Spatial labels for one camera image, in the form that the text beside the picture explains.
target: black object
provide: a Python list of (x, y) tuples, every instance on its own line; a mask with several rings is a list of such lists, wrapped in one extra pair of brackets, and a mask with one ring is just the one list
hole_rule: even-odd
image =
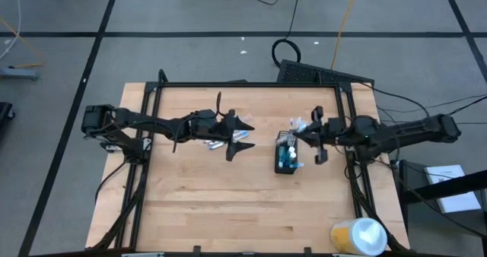
[[(81, 131), (87, 137), (104, 137), (107, 142), (102, 142), (102, 148), (110, 145), (122, 148), (126, 159), (131, 162), (148, 159), (145, 156), (146, 141), (140, 138), (130, 138), (122, 132), (125, 128), (141, 129), (143, 131), (158, 133), (176, 143), (184, 143), (188, 140), (202, 139), (226, 142), (227, 161), (232, 161), (239, 151), (253, 147), (255, 144), (234, 142), (232, 135), (235, 130), (252, 131), (254, 128), (242, 122), (235, 115), (235, 110), (228, 113), (220, 113), (221, 93), (217, 97), (217, 111), (204, 109), (195, 111), (188, 116), (179, 119), (160, 119), (154, 116), (144, 116), (131, 112), (124, 108), (114, 108), (111, 105), (87, 106), (84, 111)], [(220, 122), (216, 116), (223, 116)]]
[[(438, 198), (476, 191), (478, 189), (487, 189), (486, 180), (487, 170), (483, 170), (479, 171), (478, 173), (472, 173), (462, 177), (445, 180), (436, 184), (422, 186), (416, 188), (415, 192), (420, 194), (420, 196), (425, 200), (435, 200)], [(406, 191), (401, 196), (401, 202), (408, 205), (421, 202), (421, 200), (412, 194), (412, 192)]]
[(340, 129), (338, 119), (321, 124), (317, 106), (311, 113), (313, 122), (294, 136), (311, 147), (323, 149), (324, 144), (353, 147), (358, 162), (371, 162), (383, 152), (418, 144), (424, 141), (453, 143), (461, 135), (451, 116), (436, 115), (399, 125), (381, 125), (370, 116), (357, 116), (350, 127)]
[(283, 59), (277, 82), (339, 83), (361, 82), (374, 86), (374, 80)]
[[(274, 172), (275, 173), (293, 174), (297, 169), (297, 167), (290, 167), (291, 164), (289, 163), (288, 159), (286, 159), (286, 158), (283, 159), (282, 157), (279, 156), (279, 149), (280, 148), (284, 149), (284, 152), (282, 154), (284, 157), (287, 157), (287, 154), (289, 152), (289, 146), (288, 146), (287, 141), (282, 142), (280, 144), (277, 142), (277, 140), (279, 140), (282, 137), (286, 137), (287, 135), (288, 135), (288, 132), (280, 131), (277, 135), (277, 138), (276, 138), (275, 160), (274, 160)], [(298, 140), (297, 139), (294, 140), (293, 147), (294, 147), (294, 150), (296, 153), (296, 158), (294, 159), (294, 163), (297, 163), (298, 162)]]
[[(424, 169), (429, 166), (407, 160), (401, 160), (398, 164), (399, 177), (407, 186), (414, 189), (415, 192), (420, 194), (420, 196), (426, 200), (458, 195), (465, 192), (473, 192), (479, 200), (482, 210), (459, 211), (448, 213), (446, 215), (464, 226), (467, 226), (480, 233), (485, 233), (487, 230), (487, 212), (484, 209), (485, 203), (482, 190), (487, 189), (487, 183), (485, 183), (486, 170), (430, 185), (427, 178), (427, 173), (424, 171)], [(447, 186), (443, 188), (436, 186), (439, 184), (447, 184)], [(419, 203), (416, 204), (417, 201), (410, 198), (412, 193), (405, 186), (399, 186), (398, 194), (401, 210), (403, 211), (404, 224), (406, 226), (409, 221), (417, 221), (420, 224), (427, 224), (455, 232), (471, 234), (470, 232), (465, 231), (465, 229), (462, 227), (452, 224), (452, 222), (437, 214), (426, 205)], [(428, 201), (428, 203), (440, 211), (436, 201)], [(486, 239), (482, 239), (482, 245), (485, 255), (487, 253), (485, 250), (487, 248)]]
[(281, 40), (276, 40), (274, 42), (274, 44), (272, 44), (272, 60), (274, 62), (274, 64), (278, 67), (281, 68), (281, 63), (279, 63), (279, 61), (277, 60), (277, 58), (275, 57), (275, 48), (277, 47), (277, 45), (281, 44), (281, 43), (286, 43), (288, 44), (293, 50), (294, 52), (296, 52), (296, 62), (301, 62), (301, 51), (299, 50), (299, 47), (298, 45), (296, 45), (294, 42), (290, 41), (290, 40), (287, 40), (287, 39), (281, 39)]
[(0, 102), (0, 136), (5, 132), (10, 120), (15, 118), (15, 112), (12, 108), (12, 104)]

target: black floor stripe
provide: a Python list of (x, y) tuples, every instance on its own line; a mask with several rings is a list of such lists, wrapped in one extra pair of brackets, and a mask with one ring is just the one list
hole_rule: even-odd
[(78, 114), (79, 106), (81, 105), (81, 100), (83, 98), (84, 90), (86, 89), (86, 84), (88, 83), (91, 70), (93, 69), (94, 62), (97, 58), (98, 49), (100, 48), (101, 40), (103, 39), (103, 32), (105, 32), (107, 28), (108, 20), (110, 19), (114, 4), (115, 0), (108, 1), (107, 9), (105, 10), (103, 19), (100, 24), (100, 28), (98, 29), (97, 37), (94, 41), (93, 47), (91, 48), (91, 53), (88, 56), (83, 75), (81, 76), (78, 89), (76, 90), (75, 98), (71, 105), (71, 109), (69, 110), (68, 119), (66, 120), (66, 124), (62, 130), (61, 138), (59, 139), (56, 152), (54, 153), (53, 161), (47, 173), (46, 181), (44, 182), (42, 191), (40, 192), (40, 197), (37, 200), (37, 204), (34, 209), (32, 218), (30, 219), (29, 227), (27, 228), (24, 240), (22, 241), (22, 245), (18, 253), (19, 256), (28, 256), (30, 249), (32, 248), (37, 229), (39, 228), (42, 216), (44, 214), (44, 210), (46, 209), (49, 195), (51, 194), (51, 190), (54, 186), (54, 180), (56, 179), (62, 156), (64, 155), (69, 136), (75, 123), (76, 115)]
[(470, 33), (470, 29), (468, 25), (466, 25), (465, 19), (463, 18), (462, 13), (460, 12), (460, 8), (458, 8), (457, 2), (455, 0), (448, 0), (448, 2), (450, 2), (451, 9), (453, 10), (455, 17), (457, 18), (460, 28), (462, 28), (462, 31), (466, 34), (466, 41), (469, 44), (470, 50), (472, 50), (473, 57), (475, 58), (477, 65), (479, 66), (482, 76), (487, 82), (487, 65), (485, 64), (484, 58), (482, 56), (482, 53), (479, 50), (479, 47), (477, 46), (477, 43), (475, 43), (475, 40), (473, 39), (474, 34)]
[[(284, 37), (284, 31), (240, 31), (240, 32), (105, 32), (102, 37), (178, 38), (178, 37)], [(464, 32), (343, 32), (342, 37), (374, 38), (457, 38)], [(487, 32), (471, 33), (473, 37), (487, 37)], [(23, 32), (25, 37), (96, 37), (95, 32)], [(13, 37), (10, 32), (0, 32), (0, 37)], [(292, 37), (337, 37), (338, 32), (297, 31)]]
[[(97, 32), (21, 32), (23, 37), (97, 37)], [(10, 32), (0, 32), (0, 37), (14, 37)]]
[[(284, 37), (288, 32), (241, 31), (241, 32), (106, 32), (105, 37), (177, 38), (177, 37)], [(291, 32), (293, 37), (337, 37), (338, 32)], [(342, 37), (375, 38), (457, 38), (462, 32), (344, 32)]]

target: plastic bottle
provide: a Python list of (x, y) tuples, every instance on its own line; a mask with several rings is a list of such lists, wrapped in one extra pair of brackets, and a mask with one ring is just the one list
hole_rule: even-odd
[(384, 228), (374, 219), (359, 218), (332, 227), (332, 241), (340, 252), (357, 255), (380, 255), (387, 246)]

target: white paper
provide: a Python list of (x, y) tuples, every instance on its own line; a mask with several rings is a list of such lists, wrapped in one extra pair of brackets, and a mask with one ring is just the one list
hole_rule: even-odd
[[(442, 176), (435, 176), (427, 174), (430, 184), (436, 184), (449, 180), (450, 178), (457, 178), (465, 176), (461, 165), (440, 166), (440, 167), (426, 167), (426, 173), (438, 174)], [(454, 195), (438, 199), (441, 212), (457, 212), (457, 211), (471, 211), (480, 209), (479, 201), (473, 192), (463, 193), (461, 195)]]

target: black stand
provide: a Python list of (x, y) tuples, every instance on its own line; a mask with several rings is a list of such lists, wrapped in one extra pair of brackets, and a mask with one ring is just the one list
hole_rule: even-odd
[[(399, 162), (399, 177), (406, 185), (414, 189), (415, 192), (420, 194), (425, 200), (430, 200), (428, 203), (439, 211), (440, 207), (438, 206), (436, 199), (459, 195), (465, 192), (474, 192), (482, 207), (481, 210), (460, 211), (448, 213), (446, 215), (462, 225), (470, 227), (480, 233), (485, 233), (487, 230), (487, 212), (484, 207), (484, 194), (479, 190), (487, 188), (487, 182), (485, 181), (487, 170), (429, 185), (424, 171), (425, 167), (428, 166), (401, 160)], [(449, 220), (437, 214), (426, 205), (420, 204), (420, 200), (401, 185), (399, 185), (399, 202), (403, 211), (406, 230), (408, 221), (411, 218), (411, 221), (418, 221), (421, 224), (433, 225), (455, 232), (467, 233), (463, 228), (452, 224)], [(484, 255), (486, 255), (487, 240), (482, 239), (482, 245)]]

